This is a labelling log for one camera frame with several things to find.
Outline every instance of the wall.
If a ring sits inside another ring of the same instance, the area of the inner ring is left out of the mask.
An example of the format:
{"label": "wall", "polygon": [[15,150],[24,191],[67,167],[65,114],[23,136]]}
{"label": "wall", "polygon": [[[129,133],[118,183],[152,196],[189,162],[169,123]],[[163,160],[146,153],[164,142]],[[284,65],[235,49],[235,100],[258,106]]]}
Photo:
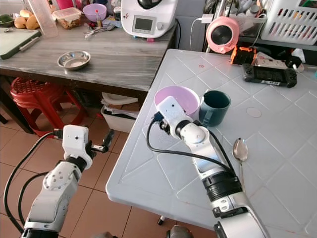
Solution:
{"label": "wall", "polygon": [[19,13],[23,8],[21,0],[0,0],[0,14],[4,13]]}
{"label": "wall", "polygon": [[[190,28],[192,22],[203,14],[205,0],[179,0],[176,9],[176,18],[182,28],[180,49],[190,50]],[[0,0],[0,14],[19,12],[23,8],[21,0]],[[192,50],[201,51],[204,40],[205,25],[196,21],[192,33]]]}
{"label": "wall", "polygon": [[[176,9],[176,18],[179,20],[182,28],[182,37],[180,49],[190,50],[190,29],[192,22],[203,15],[205,0],[179,0]],[[192,32],[192,50],[201,51],[204,41],[205,25],[196,21]]]}

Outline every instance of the red plastic stool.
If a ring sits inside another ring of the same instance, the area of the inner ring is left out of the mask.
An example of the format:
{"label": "red plastic stool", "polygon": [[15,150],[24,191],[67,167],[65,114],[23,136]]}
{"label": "red plastic stool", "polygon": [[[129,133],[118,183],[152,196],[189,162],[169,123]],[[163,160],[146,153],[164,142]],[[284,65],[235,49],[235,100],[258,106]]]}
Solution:
{"label": "red plastic stool", "polygon": [[57,114],[57,111],[63,110],[61,103],[74,103],[80,109],[78,115],[71,122],[73,125],[79,125],[87,115],[80,102],[61,85],[16,78],[11,84],[11,95],[28,124],[38,136],[49,132],[40,130],[35,123],[41,113],[47,117],[54,128],[62,129],[64,127],[64,123]]}

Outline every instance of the game controller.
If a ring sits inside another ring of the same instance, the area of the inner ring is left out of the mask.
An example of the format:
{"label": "game controller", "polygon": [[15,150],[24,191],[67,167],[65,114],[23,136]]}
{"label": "game controller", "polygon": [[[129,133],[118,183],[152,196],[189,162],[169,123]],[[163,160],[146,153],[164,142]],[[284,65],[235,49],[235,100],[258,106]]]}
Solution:
{"label": "game controller", "polygon": [[268,68],[243,64],[243,79],[246,82],[264,83],[275,86],[284,86],[292,88],[297,84],[297,75],[295,70]]}

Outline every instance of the dark green mug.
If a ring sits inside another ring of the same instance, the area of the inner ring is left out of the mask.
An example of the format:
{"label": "dark green mug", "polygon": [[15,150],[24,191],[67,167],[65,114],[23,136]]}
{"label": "dark green mug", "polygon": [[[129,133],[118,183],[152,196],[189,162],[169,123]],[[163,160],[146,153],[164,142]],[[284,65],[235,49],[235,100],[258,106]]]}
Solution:
{"label": "dark green mug", "polygon": [[206,92],[199,108],[199,121],[203,126],[219,125],[230,104],[231,99],[227,94],[216,90]]}

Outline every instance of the mug handle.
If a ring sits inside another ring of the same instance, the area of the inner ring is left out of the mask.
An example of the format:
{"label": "mug handle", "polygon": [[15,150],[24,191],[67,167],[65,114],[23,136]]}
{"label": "mug handle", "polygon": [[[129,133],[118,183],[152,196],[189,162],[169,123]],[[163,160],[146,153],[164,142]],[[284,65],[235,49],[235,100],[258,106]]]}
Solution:
{"label": "mug handle", "polygon": [[207,111],[206,112],[204,120],[203,120],[203,125],[208,125],[208,123],[210,122],[212,114],[213,114],[213,111]]}

